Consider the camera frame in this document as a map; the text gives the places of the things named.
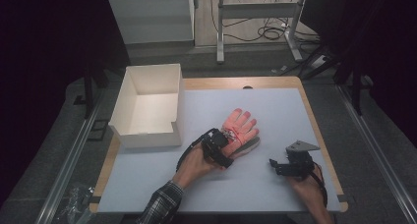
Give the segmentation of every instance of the sleeve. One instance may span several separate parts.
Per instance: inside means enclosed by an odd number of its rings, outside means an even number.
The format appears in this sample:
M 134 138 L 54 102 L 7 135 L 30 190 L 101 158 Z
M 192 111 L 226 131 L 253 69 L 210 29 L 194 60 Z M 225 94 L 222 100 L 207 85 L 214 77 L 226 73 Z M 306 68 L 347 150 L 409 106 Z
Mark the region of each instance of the sleeve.
M 168 223 L 177 211 L 184 191 L 172 181 L 156 190 L 137 224 Z

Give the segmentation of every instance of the open box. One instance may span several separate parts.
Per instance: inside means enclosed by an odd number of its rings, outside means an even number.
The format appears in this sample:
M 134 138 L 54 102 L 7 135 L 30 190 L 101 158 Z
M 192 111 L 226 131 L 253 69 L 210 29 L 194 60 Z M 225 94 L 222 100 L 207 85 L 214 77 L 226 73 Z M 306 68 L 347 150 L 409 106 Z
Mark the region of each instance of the open box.
M 127 67 L 108 125 L 126 147 L 181 145 L 183 103 L 179 64 Z

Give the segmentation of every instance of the white table surface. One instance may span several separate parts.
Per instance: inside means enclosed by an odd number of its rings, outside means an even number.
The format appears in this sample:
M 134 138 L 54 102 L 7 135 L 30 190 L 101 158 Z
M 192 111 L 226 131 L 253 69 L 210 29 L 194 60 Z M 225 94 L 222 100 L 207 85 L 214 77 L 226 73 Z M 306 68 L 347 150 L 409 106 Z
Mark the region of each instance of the white table surface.
M 119 148 L 98 212 L 142 212 L 151 194 L 175 173 L 183 151 L 201 134 L 220 128 L 235 109 L 258 120 L 261 144 L 225 171 L 214 171 L 184 193 L 179 212 L 296 212 L 305 206 L 285 179 L 270 167 L 270 158 L 288 163 L 285 148 L 297 140 L 317 145 L 297 88 L 213 89 L 185 91 L 185 137 L 182 146 Z M 320 151 L 310 151 L 321 164 L 328 190 L 328 210 L 340 211 L 335 188 Z

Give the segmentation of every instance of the black curtain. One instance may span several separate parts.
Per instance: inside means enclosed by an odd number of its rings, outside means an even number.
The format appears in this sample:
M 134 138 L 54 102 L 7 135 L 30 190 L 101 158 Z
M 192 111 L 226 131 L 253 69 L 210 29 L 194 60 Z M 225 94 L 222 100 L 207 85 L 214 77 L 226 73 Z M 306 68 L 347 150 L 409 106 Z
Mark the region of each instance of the black curtain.
M 108 0 L 0 0 L 3 202 L 86 68 L 129 57 Z

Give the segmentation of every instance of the pink glove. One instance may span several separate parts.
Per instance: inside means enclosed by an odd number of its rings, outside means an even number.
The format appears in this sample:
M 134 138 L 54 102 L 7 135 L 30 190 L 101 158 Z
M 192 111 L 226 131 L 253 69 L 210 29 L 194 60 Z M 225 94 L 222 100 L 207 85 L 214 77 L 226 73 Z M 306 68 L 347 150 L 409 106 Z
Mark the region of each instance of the pink glove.
M 228 138 L 229 144 L 221 149 L 226 157 L 235 159 L 257 147 L 260 139 L 257 137 L 259 129 L 254 128 L 257 124 L 256 119 L 252 119 L 251 113 L 246 111 L 242 114 L 242 109 L 235 109 L 223 123 L 221 131 Z

